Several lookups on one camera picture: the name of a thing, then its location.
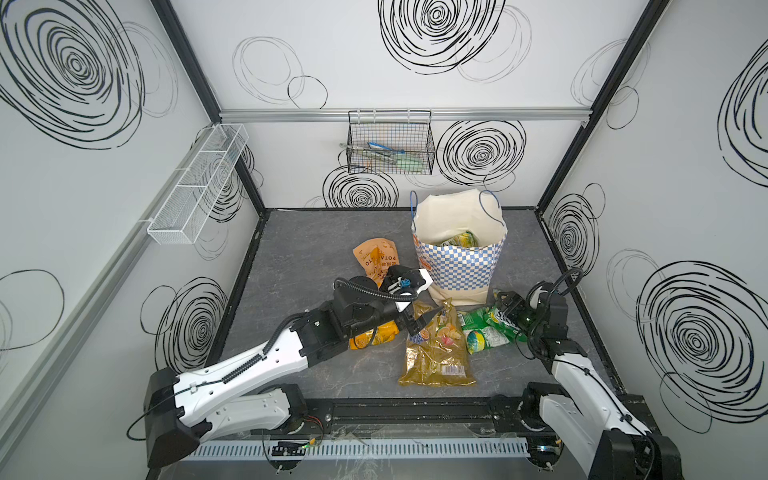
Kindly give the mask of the orange yellow snack bag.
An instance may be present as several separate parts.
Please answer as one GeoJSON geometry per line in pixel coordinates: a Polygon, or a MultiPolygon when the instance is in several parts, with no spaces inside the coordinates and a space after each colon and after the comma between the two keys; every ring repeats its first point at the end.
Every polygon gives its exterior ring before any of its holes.
{"type": "Polygon", "coordinates": [[[362,350],[369,346],[388,343],[393,341],[399,333],[400,329],[396,323],[390,321],[351,338],[349,347],[352,350],[362,350]]]}

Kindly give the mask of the gold candy bag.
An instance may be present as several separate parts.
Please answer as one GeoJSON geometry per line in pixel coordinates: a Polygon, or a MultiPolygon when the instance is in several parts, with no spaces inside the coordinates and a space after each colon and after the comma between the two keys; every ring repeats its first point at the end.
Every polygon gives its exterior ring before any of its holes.
{"type": "Polygon", "coordinates": [[[474,385],[476,379],[471,372],[466,337],[457,310],[450,300],[440,307],[422,301],[414,303],[415,317],[429,315],[432,315],[430,322],[406,340],[404,370],[398,384],[428,387],[474,385]]]}

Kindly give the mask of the beige sweet potato snack bag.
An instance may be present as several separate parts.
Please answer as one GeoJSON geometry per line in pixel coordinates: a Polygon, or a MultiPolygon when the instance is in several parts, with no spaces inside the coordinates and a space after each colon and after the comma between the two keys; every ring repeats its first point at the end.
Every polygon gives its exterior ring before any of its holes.
{"type": "Polygon", "coordinates": [[[365,270],[366,276],[378,287],[391,266],[399,264],[396,244],[385,238],[370,239],[353,249],[353,255],[365,270]]]}

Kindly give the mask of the green chips bag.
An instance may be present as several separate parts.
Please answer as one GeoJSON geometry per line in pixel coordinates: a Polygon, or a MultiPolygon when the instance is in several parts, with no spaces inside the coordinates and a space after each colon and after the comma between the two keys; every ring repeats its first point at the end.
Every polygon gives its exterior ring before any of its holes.
{"type": "Polygon", "coordinates": [[[458,319],[469,354],[510,343],[527,342],[526,334],[514,326],[495,306],[459,311],[458,319]]]}

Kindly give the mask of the blue checkered paper bag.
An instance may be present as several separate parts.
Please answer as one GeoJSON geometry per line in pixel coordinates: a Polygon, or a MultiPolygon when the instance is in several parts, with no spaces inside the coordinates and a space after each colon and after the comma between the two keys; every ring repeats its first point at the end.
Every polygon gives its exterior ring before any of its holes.
{"type": "Polygon", "coordinates": [[[449,299],[455,306],[486,303],[508,235],[496,195],[469,189],[420,200],[412,191],[409,207],[416,255],[433,281],[429,287],[432,299],[437,303],[449,299]],[[437,245],[465,230],[477,237],[478,248],[437,245]]]}

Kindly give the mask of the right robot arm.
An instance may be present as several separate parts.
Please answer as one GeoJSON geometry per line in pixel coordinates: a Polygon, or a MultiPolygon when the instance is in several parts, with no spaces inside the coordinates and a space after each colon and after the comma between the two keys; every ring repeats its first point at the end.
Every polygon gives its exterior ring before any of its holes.
{"type": "Polygon", "coordinates": [[[530,430],[551,429],[590,479],[680,479],[682,458],[674,442],[648,426],[642,410],[622,402],[568,335],[565,297],[583,276],[582,269],[570,268],[525,295],[495,296],[502,318],[525,336],[531,356],[554,379],[528,384],[520,418],[530,430]]]}

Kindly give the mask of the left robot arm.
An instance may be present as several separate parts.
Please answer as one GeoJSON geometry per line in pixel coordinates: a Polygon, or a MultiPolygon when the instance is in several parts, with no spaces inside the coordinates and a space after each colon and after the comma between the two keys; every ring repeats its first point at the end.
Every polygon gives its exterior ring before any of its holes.
{"type": "Polygon", "coordinates": [[[300,391],[255,389],[327,361],[355,337],[393,322],[420,333],[430,322],[413,304],[432,285],[424,268],[391,267],[385,280],[335,279],[333,296],[315,309],[289,315],[269,339],[241,354],[198,370],[163,368],[148,381],[141,422],[147,466],[161,469],[202,443],[245,430],[293,428],[307,418],[300,391]]]}

